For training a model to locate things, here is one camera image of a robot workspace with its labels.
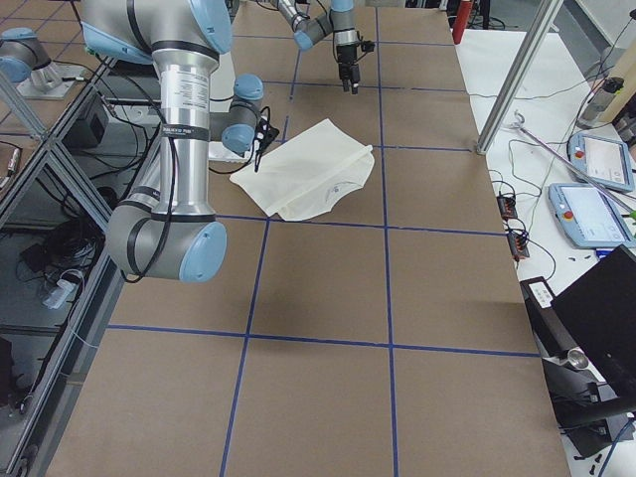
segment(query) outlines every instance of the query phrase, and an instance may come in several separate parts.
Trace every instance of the metal post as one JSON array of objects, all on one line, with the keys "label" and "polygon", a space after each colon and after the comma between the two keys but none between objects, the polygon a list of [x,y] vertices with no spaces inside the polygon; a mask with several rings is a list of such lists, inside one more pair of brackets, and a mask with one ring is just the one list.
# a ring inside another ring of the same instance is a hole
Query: metal post
[{"label": "metal post", "polygon": [[510,105],[515,99],[515,94],[517,94],[528,72],[528,68],[532,64],[562,4],[563,0],[542,0],[535,21],[526,34],[513,65],[510,67],[508,76],[501,87],[501,91],[499,91],[495,105],[490,111],[488,119],[486,119],[486,124],[484,124],[477,142],[476,151],[478,154],[486,154],[490,148]]},{"label": "metal post", "polygon": [[11,111],[18,116],[18,119],[29,129],[34,138],[44,140],[47,137],[47,128],[42,123],[38,115],[27,101],[24,100],[20,92],[9,81],[5,75],[0,72],[0,97],[7,103]]}]

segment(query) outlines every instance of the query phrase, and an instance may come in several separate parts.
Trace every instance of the bottle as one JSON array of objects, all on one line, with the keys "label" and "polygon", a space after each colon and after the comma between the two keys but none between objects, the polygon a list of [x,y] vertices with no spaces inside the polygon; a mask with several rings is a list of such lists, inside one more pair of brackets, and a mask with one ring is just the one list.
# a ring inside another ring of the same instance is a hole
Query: bottle
[{"label": "bottle", "polygon": [[603,83],[592,99],[587,104],[583,114],[576,121],[576,125],[581,129],[589,129],[596,124],[598,117],[612,102],[614,96],[623,88],[625,81],[623,78],[608,78]]}]

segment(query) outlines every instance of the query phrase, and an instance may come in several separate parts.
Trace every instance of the red object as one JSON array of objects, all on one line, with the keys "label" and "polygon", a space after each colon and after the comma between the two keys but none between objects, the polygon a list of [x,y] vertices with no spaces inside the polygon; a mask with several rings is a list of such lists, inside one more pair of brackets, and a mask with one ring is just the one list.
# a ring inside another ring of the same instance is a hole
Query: red object
[{"label": "red object", "polygon": [[461,37],[464,36],[464,30],[466,30],[468,18],[472,10],[473,0],[461,0],[459,9],[457,10],[457,18],[455,19],[455,23],[453,23],[453,42],[455,45],[461,43]]}]

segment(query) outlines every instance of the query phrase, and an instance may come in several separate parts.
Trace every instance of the white desk surface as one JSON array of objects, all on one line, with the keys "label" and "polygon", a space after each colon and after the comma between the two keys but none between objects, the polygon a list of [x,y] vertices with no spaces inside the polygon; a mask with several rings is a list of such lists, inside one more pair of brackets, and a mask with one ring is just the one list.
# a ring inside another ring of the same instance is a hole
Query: white desk surface
[{"label": "white desk surface", "polygon": [[[473,94],[470,102],[480,132],[495,98],[474,94],[489,96],[499,93],[524,36],[523,32],[467,30],[461,45],[457,46],[457,55],[466,88],[470,94]],[[514,112],[518,110],[526,117],[528,129],[544,141],[563,142],[569,136],[572,121],[582,99],[589,93],[589,86],[558,34],[548,34],[516,97],[549,95],[575,84],[577,86],[571,90],[550,98],[516,99],[504,123],[512,123]],[[594,129],[593,133],[618,138],[612,126]],[[532,142],[518,131],[500,129],[486,156],[488,167],[501,172],[504,180],[512,184],[518,194],[523,192],[535,194],[537,189],[515,179],[512,175],[512,165],[508,154],[508,144],[511,139]],[[558,151],[562,153],[564,150],[564,146],[560,146]],[[549,209],[547,186],[556,182],[573,182],[573,180],[565,166],[558,161],[554,162],[547,175],[553,158],[539,147],[513,143],[513,151],[517,176],[539,185],[545,180],[544,192],[537,205],[530,238],[547,248],[555,257],[556,273],[550,280],[550,286],[555,293],[560,293],[597,262],[593,250],[576,249],[571,245]],[[491,175],[494,180],[500,179],[497,173]],[[494,184],[494,188],[497,192],[499,184]],[[505,186],[502,192],[508,192]],[[520,196],[517,199],[519,216],[528,227],[531,224],[535,201],[536,199],[530,196]],[[636,207],[636,199],[626,202],[633,203]],[[522,260],[517,270],[519,279],[540,275],[549,276],[553,269],[550,258],[533,244],[530,244],[529,250],[531,257]],[[595,456],[584,461],[575,461],[572,456],[576,455],[576,450],[569,439],[564,438],[563,445],[568,454],[567,460],[572,477],[588,476]],[[632,476],[635,468],[636,441],[621,442],[604,476]],[[596,472],[599,469],[600,466],[596,464]]]}]

